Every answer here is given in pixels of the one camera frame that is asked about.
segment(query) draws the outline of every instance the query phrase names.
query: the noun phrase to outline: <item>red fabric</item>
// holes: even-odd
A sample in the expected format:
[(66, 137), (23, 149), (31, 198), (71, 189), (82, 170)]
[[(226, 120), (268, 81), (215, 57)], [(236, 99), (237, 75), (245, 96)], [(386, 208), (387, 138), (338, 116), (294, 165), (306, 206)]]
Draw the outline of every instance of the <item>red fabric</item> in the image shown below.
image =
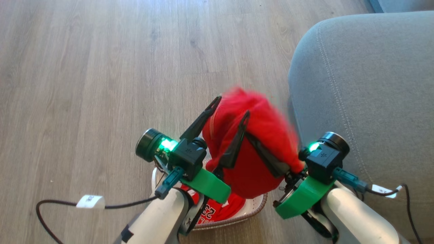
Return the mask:
[[(221, 155), (234, 138), (245, 112), (250, 111), (247, 132), (258, 138), (291, 171), (299, 173), (304, 165), (298, 160), (297, 136), (283, 116), (265, 96), (236, 88), (223, 94), (214, 115), (207, 121), (202, 135), (212, 159), (208, 171), (214, 170)], [(243, 140), (233, 169), (223, 169), (224, 182), (242, 198), (255, 198), (277, 188), (281, 178), (274, 178), (247, 139)]]
[[(199, 201), (199, 195), (186, 185), (182, 185), (181, 189), (185, 190), (193, 198), (195, 204)], [(225, 204), (220, 204), (212, 199), (208, 200), (205, 210), (201, 214), (201, 217), (197, 220), (198, 224), (207, 224), (216, 221), (226, 220), (234, 216), (243, 206), (246, 200), (237, 196), (236, 194), (230, 194)]]

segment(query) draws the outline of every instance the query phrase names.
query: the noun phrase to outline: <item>red cap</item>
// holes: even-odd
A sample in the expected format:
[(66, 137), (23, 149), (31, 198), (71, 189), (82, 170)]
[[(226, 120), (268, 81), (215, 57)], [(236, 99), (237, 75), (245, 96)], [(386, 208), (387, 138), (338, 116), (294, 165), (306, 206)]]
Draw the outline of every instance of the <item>red cap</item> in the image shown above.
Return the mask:
[[(202, 131), (212, 159), (206, 169), (214, 170), (238, 130), (246, 111), (250, 119), (246, 132), (260, 140), (274, 156), (287, 163), (291, 171), (299, 173), (304, 165), (298, 160), (298, 138), (283, 116), (256, 92), (236, 88), (223, 94), (214, 115)], [(243, 198), (255, 198), (279, 186), (283, 177), (274, 178), (255, 148), (244, 138), (233, 169), (223, 169), (224, 182), (232, 192)]]

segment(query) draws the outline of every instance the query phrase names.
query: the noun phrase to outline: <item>camera lens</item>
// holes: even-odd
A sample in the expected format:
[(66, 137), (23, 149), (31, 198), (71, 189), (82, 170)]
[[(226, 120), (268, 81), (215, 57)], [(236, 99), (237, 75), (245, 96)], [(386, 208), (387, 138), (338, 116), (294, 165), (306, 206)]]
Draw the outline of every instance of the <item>camera lens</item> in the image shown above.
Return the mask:
[(163, 136), (163, 133), (153, 128), (145, 131), (140, 140), (137, 142), (136, 155), (147, 162), (152, 162), (154, 160), (155, 151), (160, 145), (160, 141)]
[(350, 152), (350, 147), (345, 139), (334, 132), (326, 132), (318, 141), (340, 151), (344, 157)]

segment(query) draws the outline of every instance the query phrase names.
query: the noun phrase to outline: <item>gray sofa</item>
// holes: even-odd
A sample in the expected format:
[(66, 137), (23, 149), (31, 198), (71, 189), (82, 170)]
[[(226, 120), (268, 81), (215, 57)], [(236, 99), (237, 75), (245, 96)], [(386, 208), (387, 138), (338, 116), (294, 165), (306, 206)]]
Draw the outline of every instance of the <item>gray sofa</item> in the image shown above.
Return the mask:
[[(289, 87), (302, 143), (326, 131), (343, 136), (344, 168), (389, 189), (407, 183), (416, 229), (434, 237), (434, 11), (316, 24), (295, 50)], [(365, 196), (414, 239), (404, 193)]]

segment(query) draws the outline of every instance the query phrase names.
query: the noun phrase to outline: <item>wooden floor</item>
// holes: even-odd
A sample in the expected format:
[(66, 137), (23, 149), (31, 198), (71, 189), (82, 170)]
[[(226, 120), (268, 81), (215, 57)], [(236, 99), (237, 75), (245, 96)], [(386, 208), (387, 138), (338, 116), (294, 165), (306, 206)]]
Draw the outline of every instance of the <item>wooden floor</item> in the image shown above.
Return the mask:
[[(35, 204), (146, 198), (152, 165), (134, 154), (149, 127), (179, 137), (219, 93), (242, 86), (282, 112), (294, 49), (315, 23), (368, 13), (365, 0), (1, 0), (0, 243), (54, 241)], [(181, 242), (327, 243), (271, 202), (256, 217)], [(141, 206), (44, 206), (67, 244), (111, 243)]]

